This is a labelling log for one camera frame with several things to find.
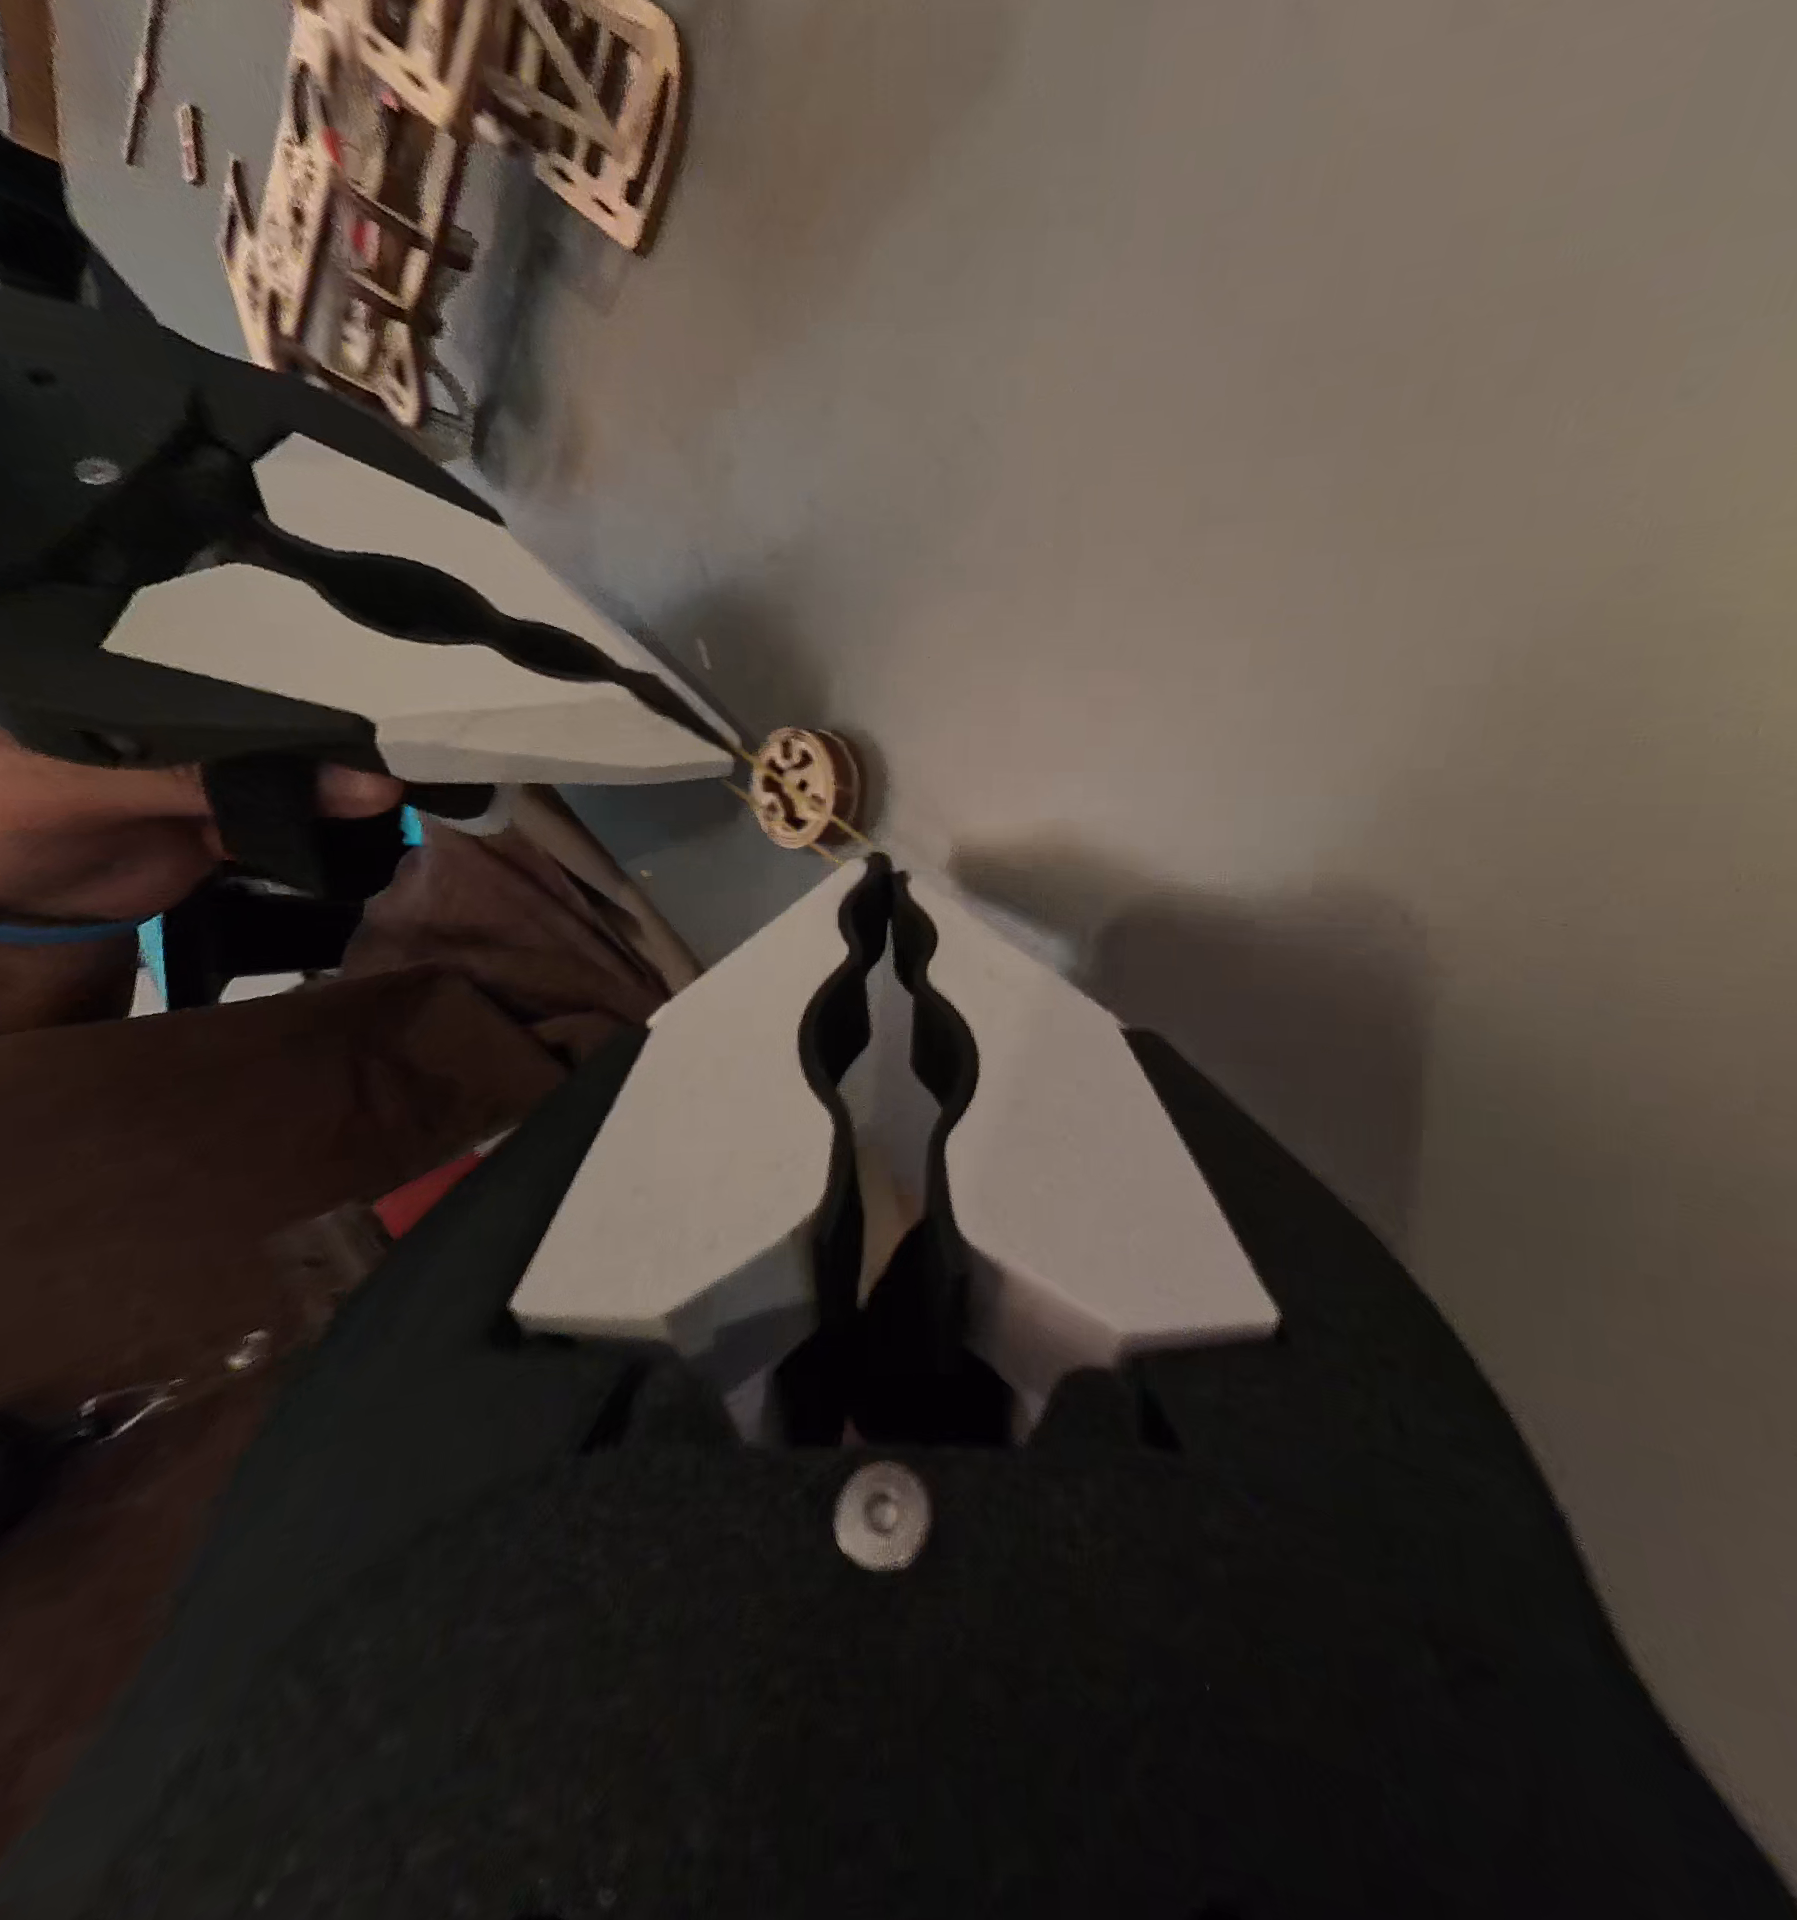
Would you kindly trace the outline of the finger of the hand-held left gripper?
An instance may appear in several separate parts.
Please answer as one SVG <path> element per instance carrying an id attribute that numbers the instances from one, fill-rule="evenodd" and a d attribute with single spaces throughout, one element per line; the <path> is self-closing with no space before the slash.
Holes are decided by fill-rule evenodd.
<path id="1" fill-rule="evenodd" d="M 428 562 L 474 587 L 495 610 L 586 639 L 626 674 L 656 678 L 695 714 L 700 737 L 740 745 L 740 733 L 645 655 L 610 620 L 568 587 L 500 524 L 405 480 L 363 468 L 303 437 L 256 468 L 273 524 L 341 553 Z"/>
<path id="2" fill-rule="evenodd" d="M 622 685 L 539 674 L 478 639 L 389 636 L 249 562 L 139 589 L 106 653 L 351 712 L 410 788 L 678 786 L 740 764 Z"/>

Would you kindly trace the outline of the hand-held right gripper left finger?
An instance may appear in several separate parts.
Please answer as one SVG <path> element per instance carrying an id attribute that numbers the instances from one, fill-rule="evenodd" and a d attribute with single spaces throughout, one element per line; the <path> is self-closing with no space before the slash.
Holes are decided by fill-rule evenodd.
<path id="1" fill-rule="evenodd" d="M 889 1169 L 842 1097 L 887 900 L 887 859 L 838 867 L 648 1020 L 512 1297 L 528 1331 L 669 1346 L 746 1440 L 781 1436 L 774 1374 L 889 1259 Z"/>

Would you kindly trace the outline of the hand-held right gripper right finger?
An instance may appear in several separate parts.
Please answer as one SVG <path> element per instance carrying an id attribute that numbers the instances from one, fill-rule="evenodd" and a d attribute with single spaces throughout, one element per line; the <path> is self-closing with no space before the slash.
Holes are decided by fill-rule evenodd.
<path id="1" fill-rule="evenodd" d="M 945 887 L 898 874 L 874 966 L 874 1263 L 941 1199 L 967 1346 L 1027 1437 L 1081 1370 L 1280 1329 L 1119 1020 Z"/>

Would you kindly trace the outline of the person's left forearm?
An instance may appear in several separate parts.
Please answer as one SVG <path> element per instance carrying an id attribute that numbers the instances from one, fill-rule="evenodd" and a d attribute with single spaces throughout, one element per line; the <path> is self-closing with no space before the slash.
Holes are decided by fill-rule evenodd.
<path id="1" fill-rule="evenodd" d="M 0 1037 L 127 1019 L 137 972 L 135 936 L 0 946 Z"/>

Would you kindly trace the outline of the grey desk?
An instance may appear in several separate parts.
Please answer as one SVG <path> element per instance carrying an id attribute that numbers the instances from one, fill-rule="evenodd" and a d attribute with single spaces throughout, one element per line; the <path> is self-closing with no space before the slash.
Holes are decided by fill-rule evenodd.
<path id="1" fill-rule="evenodd" d="M 671 3 L 478 475 L 1474 1346 L 1797 1886 L 1797 3 Z"/>

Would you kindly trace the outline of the person's left hand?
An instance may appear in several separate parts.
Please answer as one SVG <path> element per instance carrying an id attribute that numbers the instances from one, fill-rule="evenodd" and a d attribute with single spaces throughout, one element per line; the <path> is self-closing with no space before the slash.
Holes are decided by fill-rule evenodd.
<path id="1" fill-rule="evenodd" d="M 141 925 L 228 859 L 200 768 L 66 763 L 0 730 L 0 925 Z"/>

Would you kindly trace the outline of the red plastic piece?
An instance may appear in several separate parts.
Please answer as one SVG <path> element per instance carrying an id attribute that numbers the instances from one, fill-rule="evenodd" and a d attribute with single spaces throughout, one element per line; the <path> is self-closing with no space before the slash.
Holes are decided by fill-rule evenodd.
<path id="1" fill-rule="evenodd" d="M 478 1168 L 490 1158 L 495 1142 L 478 1145 L 476 1148 L 430 1168 L 430 1171 L 420 1174 L 401 1186 L 385 1192 L 368 1205 L 368 1213 L 383 1229 L 387 1240 L 405 1239 L 415 1226 L 430 1216 L 455 1186 L 461 1186 Z"/>

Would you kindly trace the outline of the wooden model chassis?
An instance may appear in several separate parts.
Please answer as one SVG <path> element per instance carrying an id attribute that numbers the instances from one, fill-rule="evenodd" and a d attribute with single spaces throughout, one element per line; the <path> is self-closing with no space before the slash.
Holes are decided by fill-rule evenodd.
<path id="1" fill-rule="evenodd" d="M 472 117 L 426 97 L 401 55 L 368 60 L 353 28 L 334 7 L 293 9 L 266 181 L 253 193 L 228 161 L 218 258 L 258 368 L 349 397 L 453 462 L 476 409 L 438 342 L 480 251 L 458 219 Z"/>

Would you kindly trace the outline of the thin wooden strip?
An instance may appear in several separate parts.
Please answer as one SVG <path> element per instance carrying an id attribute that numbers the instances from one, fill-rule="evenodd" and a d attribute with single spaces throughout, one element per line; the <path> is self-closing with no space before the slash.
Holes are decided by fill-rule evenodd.
<path id="1" fill-rule="evenodd" d="M 135 60 L 127 95 L 125 124 L 120 130 L 120 161 L 132 168 L 137 165 L 141 150 L 145 117 L 156 95 L 161 76 L 161 39 L 168 3 L 162 0 L 145 1 L 141 9 L 139 33 L 135 42 Z"/>

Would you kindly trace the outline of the metal carabiner clip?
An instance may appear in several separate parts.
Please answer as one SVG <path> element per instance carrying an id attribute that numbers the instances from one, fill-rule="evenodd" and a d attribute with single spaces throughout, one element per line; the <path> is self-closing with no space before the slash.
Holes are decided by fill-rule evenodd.
<path id="1" fill-rule="evenodd" d="M 243 1331 L 237 1343 L 208 1355 L 208 1362 L 186 1376 L 145 1379 L 111 1388 L 86 1398 L 69 1427 L 71 1445 L 104 1447 L 145 1424 L 193 1405 L 208 1405 L 226 1392 L 259 1379 L 280 1352 L 280 1337 L 271 1329 Z"/>

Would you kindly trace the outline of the wooden post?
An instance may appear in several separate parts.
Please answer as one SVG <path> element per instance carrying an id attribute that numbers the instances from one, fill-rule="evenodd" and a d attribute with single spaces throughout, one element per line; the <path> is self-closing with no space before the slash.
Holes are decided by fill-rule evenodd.
<path id="1" fill-rule="evenodd" d="M 61 161 L 52 1 L 0 1 L 0 80 L 9 134 Z"/>

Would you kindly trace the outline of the wooden lattice frame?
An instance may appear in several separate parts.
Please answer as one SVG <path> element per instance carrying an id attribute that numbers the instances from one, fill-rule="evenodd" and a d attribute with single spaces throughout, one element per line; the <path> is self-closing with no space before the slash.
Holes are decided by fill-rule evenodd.
<path id="1" fill-rule="evenodd" d="M 684 39 L 661 3 L 363 1 L 336 18 L 363 115 L 336 150 L 372 211 L 435 240 L 483 142 L 523 155 L 623 251 L 648 251 L 685 108 Z"/>

